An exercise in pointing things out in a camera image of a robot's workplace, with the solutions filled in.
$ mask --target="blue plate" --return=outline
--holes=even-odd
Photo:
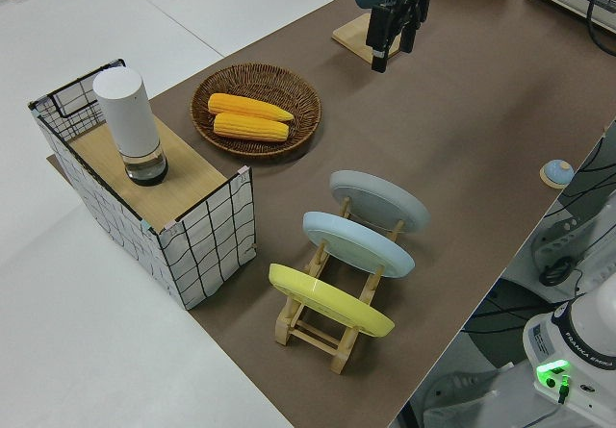
[[[331,174],[329,188],[342,204],[350,198],[350,213],[377,228],[392,231],[400,220],[401,232],[421,230],[430,213],[424,204],[406,190],[368,173],[340,170]]]
[[[303,229],[315,245],[325,241],[325,251],[351,266],[375,273],[384,266],[383,277],[404,277],[415,262],[399,245],[366,226],[322,212],[304,215]]]

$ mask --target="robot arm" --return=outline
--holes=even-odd
[[[372,48],[372,69],[385,72],[389,50],[398,34],[400,51],[413,50],[415,33],[427,18],[430,0],[386,0],[372,6],[366,44]]]
[[[616,275],[553,314],[533,317],[523,341],[540,393],[562,403],[569,386],[569,409],[616,427]]]

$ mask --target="green light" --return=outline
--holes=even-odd
[[[565,361],[564,359],[559,359],[552,363],[547,363],[543,365],[537,366],[537,379],[541,382],[542,385],[547,386],[546,383],[549,378],[553,377],[554,374],[558,374],[562,372],[565,368],[569,367],[569,361]],[[562,384],[567,386],[569,383],[569,377],[563,375]]]
[[[569,366],[569,361],[565,361],[564,359],[559,359],[558,361],[554,361],[553,363],[539,365],[537,367],[537,372],[539,373],[551,372],[555,368],[563,368],[567,366]]]

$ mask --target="plate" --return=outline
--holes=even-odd
[[[392,319],[348,293],[282,264],[269,266],[269,281],[285,295],[346,327],[371,337],[385,337]]]
[[[335,171],[329,178],[329,188],[340,204],[345,197],[350,198],[351,214],[386,231],[393,231],[402,220],[400,232],[414,233],[430,221],[427,208],[414,195],[368,173]]]
[[[415,267],[413,258],[385,236],[366,226],[322,212],[304,215],[303,229],[315,245],[325,241],[331,256],[369,273],[384,266],[383,277],[404,277]]]
[[[284,142],[251,141],[214,133],[208,112],[213,93],[246,96],[274,104],[294,115]],[[251,158],[274,158],[294,151],[315,133],[321,122],[321,101],[315,90],[293,72],[270,64],[244,63],[224,68],[201,83],[191,102],[192,123],[214,146]]]

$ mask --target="glass base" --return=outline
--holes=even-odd
[[[169,170],[167,157],[160,145],[147,156],[140,158],[122,155],[128,177],[139,186],[154,186],[161,183]]]
[[[165,176],[167,176],[168,171],[169,171],[169,164],[167,161],[165,161],[165,168],[163,168],[163,171],[161,171],[157,176],[153,176],[152,178],[144,178],[144,179],[136,178],[135,176],[131,176],[128,169],[126,170],[126,174],[131,179],[131,181],[135,183],[136,185],[156,186],[163,182],[163,180],[165,179]]]

